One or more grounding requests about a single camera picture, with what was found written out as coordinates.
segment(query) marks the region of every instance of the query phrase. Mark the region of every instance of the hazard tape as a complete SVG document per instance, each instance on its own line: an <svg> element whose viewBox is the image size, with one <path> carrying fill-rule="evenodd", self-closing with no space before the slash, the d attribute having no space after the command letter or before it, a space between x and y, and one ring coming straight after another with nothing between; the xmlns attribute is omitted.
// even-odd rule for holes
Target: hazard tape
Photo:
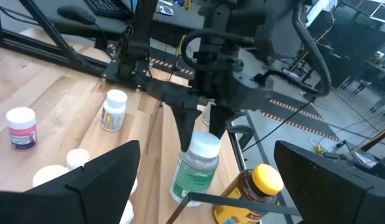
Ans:
<svg viewBox="0 0 385 224"><path fill-rule="evenodd" d="M166 62L163 62L163 61L158 60L158 59L156 59L156 58L151 58L151 57L150 57L150 58L149 58L149 61L150 61L150 62L153 62L153 63L155 63L155 64L158 64L158 65L161 65L161 66L163 66L163 67L167 67L167 68L172 68L172 67L173 67L173 65L172 65L171 63L166 63ZM182 68L182 69L180 70L180 72L185 73L185 74L187 74L187 75L193 75L193 74L194 74L193 71L188 70L188 69L185 69L185 68Z"/></svg>
<svg viewBox="0 0 385 224"><path fill-rule="evenodd" d="M281 123L285 121L285 119L283 119L283 118L280 118L278 116L274 116L274 115L266 113L266 112L262 112L262 115L267 117L267 118L273 119L275 121L279 121ZM308 132L310 132L312 134L316 134L316 135L321 136L321 137L325 137L325 138L330 139L332 141L340 142L340 139L338 137L336 137L336 136L332 136L330 134L322 133L320 131L317 131L317 130L314 130L314 129L302 126L301 124L297 124L297 123L295 123L293 121L286 121L285 124L287 124L289 126L292 126L292 127L295 127L295 128L299 128L299 129L301 129L303 131L308 131Z"/></svg>
<svg viewBox="0 0 385 224"><path fill-rule="evenodd" d="M297 110L299 110L298 108L296 108L296 107L294 107L294 106L287 105L287 104L285 104L285 103L281 103L281 102L276 101L276 100L270 100L269 102L270 102L270 103L273 103L273 104L275 104L275 105L277 105L277 106L281 106L281 107L283 107L283 108L286 108L286 109L288 109L288 110L291 110L291 111L295 111L295 112L296 112ZM301 110L301 111L299 111L299 113L302 114L302 115L304 115L304 116L308 116L309 118L313 118L313 119L317 119L317 120L319 120L319 121L323 121L323 117L318 116L318 115L315 115L315 114L312 114L312 113L309 113L309 112L307 112L307 111Z"/></svg>

